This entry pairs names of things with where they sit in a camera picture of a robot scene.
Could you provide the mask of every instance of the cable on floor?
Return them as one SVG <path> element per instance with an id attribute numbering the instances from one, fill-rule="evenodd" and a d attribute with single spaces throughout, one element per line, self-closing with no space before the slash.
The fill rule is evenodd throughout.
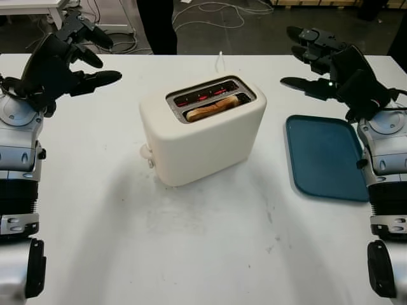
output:
<path id="1" fill-rule="evenodd" d="M 93 3 L 96 6 L 96 10 L 97 12 L 93 9 L 92 5 L 90 5 L 90 1 L 86 0 L 88 3 L 88 6 L 90 8 L 90 10 L 92 11 L 92 13 L 95 15 L 95 20 L 93 21 L 94 23 L 99 23 L 100 22 L 100 18 L 102 18 L 102 16 L 100 15 L 100 9 L 99 9 L 99 5 L 97 4 L 96 0 L 93 0 Z"/>
<path id="2" fill-rule="evenodd" d="M 96 19 L 97 19 L 97 15 L 93 11 L 92 12 L 90 12 L 90 11 L 82 11 L 82 10 L 78 10 L 77 8 L 66 8 L 66 9 L 64 9 L 64 11 L 67 11 L 68 15 L 72 11 L 80 11 L 81 14 L 83 14 L 83 15 L 90 15 L 90 16 L 93 17 L 93 20 L 92 20 L 93 23 L 95 23 Z"/>
<path id="3" fill-rule="evenodd" d="M 127 22 L 129 24 L 129 26 L 132 26 L 132 23 L 130 21 L 130 17 L 127 15 L 127 10 L 125 9 L 122 0 L 118 0 L 121 7 L 123 8 L 123 11 L 125 12 L 125 16 L 127 19 Z M 122 35 L 131 35 L 131 34 L 126 34 L 126 33 L 111 33 L 109 35 L 115 35 L 115 34 L 122 34 Z M 122 44 L 131 44 L 128 48 L 124 49 L 124 50 L 114 50 L 113 48 Z M 137 40 L 137 35 L 136 35 L 136 31 L 133 28 L 133 34 L 132 34 L 132 41 L 119 41 L 117 43 L 114 43 L 112 48 L 110 50 L 108 49 L 104 49 L 101 48 L 100 46 L 97 46 L 98 50 L 101 51 L 103 50 L 104 52 L 107 52 L 109 54 L 129 54 L 129 53 L 134 53 L 134 52 L 138 52 L 138 51 L 151 51 L 150 48 L 141 48 L 141 49 L 137 49 L 139 44 L 139 41 Z"/>
<path id="4" fill-rule="evenodd" d="M 40 41 L 42 41 L 42 40 L 45 38 L 45 36 L 47 35 L 47 33 L 39 26 L 39 23 L 40 23 L 40 22 L 41 22 L 41 18 L 38 18 L 37 28 L 43 33 L 43 35 L 42 35 L 40 38 L 38 38 L 38 39 L 32 41 L 30 44 L 28 44 L 28 45 L 25 47 L 26 50 L 28 50 L 28 49 L 29 49 L 32 45 L 34 45 L 35 43 L 39 43 Z"/>
<path id="5" fill-rule="evenodd" d="M 186 22 L 184 24 L 178 25 L 177 27 L 174 28 L 174 30 L 177 32 L 181 27 L 184 27 L 185 25 L 189 25 L 189 24 L 208 24 L 208 25 L 213 25 L 215 27 L 220 27 L 222 29 L 238 29 L 245 25 L 245 20 L 244 20 L 242 14 L 240 13 L 241 11 L 243 11 L 245 13 L 250 13 L 253 15 L 269 15 L 269 14 L 273 13 L 274 8 L 272 5 L 265 3 L 261 0 L 257 0 L 257 2 L 261 3 L 262 5 L 266 6 L 267 8 L 263 9 L 263 10 L 254 10 L 251 8 L 244 8 L 242 6 L 237 6 L 237 5 L 233 5 L 233 4 L 229 4 L 229 3 L 222 3 L 222 2 L 205 2 L 205 3 L 200 3 L 200 4 L 194 4 L 194 5 L 187 7 L 186 9 L 180 11 L 178 14 L 176 14 L 175 17 L 172 19 L 172 25 L 175 24 L 175 22 L 177 21 L 179 16 L 181 16 L 183 13 L 185 13 L 186 11 L 188 11 L 192 8 L 197 7 L 200 11 L 211 12 L 211 13 L 214 13 L 216 11 L 221 11 L 225 8 L 233 8 L 236 11 L 238 18 L 240 19 L 240 24 L 238 24 L 238 25 L 229 26 L 229 25 L 214 24 L 214 23 L 208 22 L 208 21 L 191 21 L 191 22 Z M 207 5 L 221 5 L 221 7 L 217 8 L 215 10 L 208 10 L 208 9 L 204 8 L 204 6 L 207 6 Z"/>

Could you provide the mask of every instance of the toaster slot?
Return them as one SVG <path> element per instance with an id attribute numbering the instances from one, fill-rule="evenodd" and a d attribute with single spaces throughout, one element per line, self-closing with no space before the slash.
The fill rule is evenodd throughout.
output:
<path id="1" fill-rule="evenodd" d="M 203 102 L 218 95 L 227 94 L 237 90 L 239 87 L 234 81 L 224 81 L 207 88 L 199 89 L 174 99 L 174 103 L 178 107 L 185 107 L 187 105 Z"/>
<path id="2" fill-rule="evenodd" d="M 222 98 L 209 104 L 201 105 L 196 108 L 188 109 L 183 112 L 184 118 L 187 122 L 192 123 L 201 119 L 209 118 L 215 114 L 225 112 L 232 108 L 251 102 L 251 98 L 245 93 L 238 93 L 230 95 L 229 97 Z"/>
<path id="3" fill-rule="evenodd" d="M 188 124 L 191 122 L 186 119 L 186 116 L 190 111 L 212 105 L 216 106 L 216 103 L 233 95 L 241 99 L 240 104 L 257 99 L 253 91 L 236 76 L 225 76 L 175 91 L 168 94 L 165 99 L 174 116 L 180 122 Z"/>

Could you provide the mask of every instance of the white toaster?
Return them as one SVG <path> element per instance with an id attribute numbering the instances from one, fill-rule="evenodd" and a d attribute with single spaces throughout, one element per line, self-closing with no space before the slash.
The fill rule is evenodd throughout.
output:
<path id="1" fill-rule="evenodd" d="M 193 182 L 245 160 L 266 108 L 263 93 L 237 76 L 181 88 L 156 93 L 140 103 L 147 138 L 141 154 L 169 186 Z M 238 103 L 190 120 L 190 114 L 205 112 L 209 106 L 220 110 L 217 105 L 225 98 Z"/>

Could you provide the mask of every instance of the white table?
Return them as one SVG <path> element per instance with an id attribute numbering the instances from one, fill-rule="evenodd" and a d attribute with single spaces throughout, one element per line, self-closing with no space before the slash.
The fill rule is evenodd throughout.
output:
<path id="1" fill-rule="evenodd" d="M 215 57 L 103 55 L 123 79 L 63 97 L 45 121 L 48 158 L 38 236 L 45 291 L 30 305 L 379 305 L 366 246 L 370 205 L 318 200 L 291 182 L 284 124 L 292 114 L 343 118 L 346 107 L 279 84 L 317 79 L 292 56 L 225 57 L 268 98 L 250 158 L 187 186 L 163 185 L 139 156 L 138 104 L 156 86 L 214 77 Z M 379 80 L 405 88 L 389 57 L 369 57 Z M 1 55 L 19 77 L 26 55 Z"/>
<path id="2" fill-rule="evenodd" d="M 62 27 L 62 8 L 68 0 L 0 0 L 0 15 L 50 14 L 58 29 Z"/>

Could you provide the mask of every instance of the plastic tray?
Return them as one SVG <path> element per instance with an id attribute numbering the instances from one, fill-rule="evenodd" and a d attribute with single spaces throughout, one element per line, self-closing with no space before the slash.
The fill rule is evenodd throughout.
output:
<path id="1" fill-rule="evenodd" d="M 305 194 L 352 201 L 369 200 L 362 172 L 362 149 L 346 121 L 290 116 L 286 121 L 296 187 Z"/>

